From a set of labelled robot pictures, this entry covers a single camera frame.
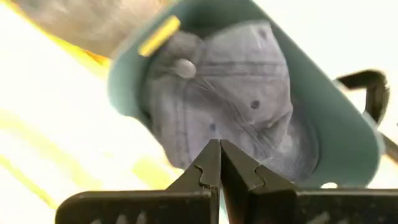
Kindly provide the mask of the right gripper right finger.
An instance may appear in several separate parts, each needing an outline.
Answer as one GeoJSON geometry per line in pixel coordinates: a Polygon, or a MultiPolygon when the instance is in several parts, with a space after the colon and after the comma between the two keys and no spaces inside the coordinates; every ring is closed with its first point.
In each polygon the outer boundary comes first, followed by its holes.
{"type": "Polygon", "coordinates": [[[392,189],[305,189],[222,140],[221,182],[230,223],[397,224],[392,189]]]}

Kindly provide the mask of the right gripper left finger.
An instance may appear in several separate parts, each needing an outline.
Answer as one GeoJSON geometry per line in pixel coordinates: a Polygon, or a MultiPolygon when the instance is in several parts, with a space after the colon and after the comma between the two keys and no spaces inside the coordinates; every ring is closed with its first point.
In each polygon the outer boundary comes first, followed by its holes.
{"type": "Polygon", "coordinates": [[[59,206],[56,224],[217,224],[221,145],[212,139],[165,190],[87,191],[59,206]]]}

